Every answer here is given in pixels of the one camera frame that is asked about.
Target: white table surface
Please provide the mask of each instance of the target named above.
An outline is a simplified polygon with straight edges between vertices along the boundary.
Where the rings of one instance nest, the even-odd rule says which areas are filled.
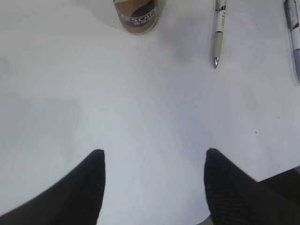
[[[93,149],[106,154],[102,225],[195,225],[205,152],[257,180],[300,164],[300,87],[282,0],[228,0],[211,68],[212,0],[168,0],[146,35],[112,0],[2,0],[0,214]]]

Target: silver pen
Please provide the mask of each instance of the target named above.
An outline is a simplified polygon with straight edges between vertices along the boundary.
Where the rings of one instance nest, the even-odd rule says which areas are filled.
[[[287,26],[291,30],[292,46],[297,77],[300,78],[300,26],[296,0],[285,1]]]
[[[224,33],[224,23],[225,23],[225,13],[226,13],[226,2],[227,0],[217,0],[216,1],[216,12],[217,12],[217,23],[216,23],[216,32],[214,39],[214,51],[213,51],[213,66],[216,69],[219,64],[221,57],[221,49],[223,42],[223,33]]]

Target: pen tip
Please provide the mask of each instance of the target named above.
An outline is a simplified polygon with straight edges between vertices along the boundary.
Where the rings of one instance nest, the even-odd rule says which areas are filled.
[[[214,69],[216,69],[218,67],[219,64],[219,57],[215,57],[214,58]]]

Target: pen clip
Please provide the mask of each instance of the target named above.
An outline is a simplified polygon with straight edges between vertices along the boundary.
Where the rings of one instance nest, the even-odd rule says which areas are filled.
[[[226,2],[227,2],[227,0],[216,0],[215,11],[218,12],[218,11],[222,10],[223,8],[226,9]]]
[[[221,4],[221,0],[216,0],[216,7],[215,7],[215,11],[217,12],[218,9],[220,8],[220,4]]]
[[[284,8],[285,8],[285,17],[286,17],[286,24],[288,29],[291,29],[291,15],[290,15],[290,11],[289,11],[289,0],[285,0],[284,2]]]

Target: white pen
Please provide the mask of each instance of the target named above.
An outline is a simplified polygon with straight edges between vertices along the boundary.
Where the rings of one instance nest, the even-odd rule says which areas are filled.
[[[221,57],[221,49],[223,42],[223,33],[224,33],[224,23],[225,23],[225,13],[226,13],[226,0],[217,0],[216,1],[216,11],[217,11],[217,24],[216,32],[214,39],[214,51],[213,51],[213,65],[216,69],[219,64]]]
[[[298,10],[296,0],[285,1],[285,14],[288,28],[291,30],[296,74],[300,78],[300,26]]]

